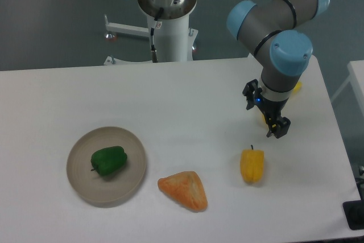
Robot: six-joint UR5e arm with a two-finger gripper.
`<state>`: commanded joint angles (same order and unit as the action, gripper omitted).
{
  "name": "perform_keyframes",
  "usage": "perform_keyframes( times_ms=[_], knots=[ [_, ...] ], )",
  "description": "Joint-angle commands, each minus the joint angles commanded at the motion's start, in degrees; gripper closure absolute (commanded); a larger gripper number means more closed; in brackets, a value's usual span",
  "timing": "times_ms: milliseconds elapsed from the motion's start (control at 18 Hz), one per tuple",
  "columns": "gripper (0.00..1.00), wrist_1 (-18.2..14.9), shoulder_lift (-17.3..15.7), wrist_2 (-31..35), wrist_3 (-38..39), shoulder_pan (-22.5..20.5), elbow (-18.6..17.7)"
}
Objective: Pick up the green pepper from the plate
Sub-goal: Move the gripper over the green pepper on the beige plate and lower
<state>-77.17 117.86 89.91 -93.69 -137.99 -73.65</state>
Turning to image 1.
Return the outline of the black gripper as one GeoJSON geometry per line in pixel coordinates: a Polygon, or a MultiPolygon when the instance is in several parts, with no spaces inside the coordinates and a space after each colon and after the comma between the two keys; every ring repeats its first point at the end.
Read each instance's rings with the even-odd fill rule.
{"type": "Polygon", "coordinates": [[[249,81],[242,94],[246,97],[246,109],[250,110],[257,106],[264,116],[264,121],[268,122],[268,133],[266,137],[274,136],[279,139],[285,136],[291,125],[287,117],[281,115],[282,109],[289,99],[290,92],[262,92],[258,85],[258,80],[249,81]]]}

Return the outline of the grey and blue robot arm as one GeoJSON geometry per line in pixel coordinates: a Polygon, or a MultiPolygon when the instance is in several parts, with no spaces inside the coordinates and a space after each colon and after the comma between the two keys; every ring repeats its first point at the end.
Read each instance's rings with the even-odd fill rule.
{"type": "MultiPolygon", "coordinates": [[[[189,16],[197,0],[138,0],[147,18],[147,37],[154,63],[192,58],[189,16]]],[[[296,27],[322,14],[330,0],[271,0],[265,6],[242,1],[227,16],[226,26],[262,66],[259,79],[244,89],[247,108],[258,108],[268,136],[286,135],[290,120],[281,115],[312,56],[310,39],[296,27]]]]}

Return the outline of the yellow fruit behind arm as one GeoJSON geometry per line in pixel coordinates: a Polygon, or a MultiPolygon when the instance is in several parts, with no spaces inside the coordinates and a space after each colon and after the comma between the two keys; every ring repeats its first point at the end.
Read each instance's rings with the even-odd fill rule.
{"type": "Polygon", "coordinates": [[[274,105],[280,105],[280,110],[283,109],[283,106],[286,104],[287,100],[291,96],[295,96],[300,92],[300,89],[302,87],[302,82],[298,81],[295,85],[295,87],[290,90],[289,92],[275,92],[273,90],[268,89],[262,79],[259,79],[258,81],[258,87],[262,89],[262,92],[260,94],[261,101],[260,104],[262,106],[267,106],[268,104],[274,104],[274,105]]]}

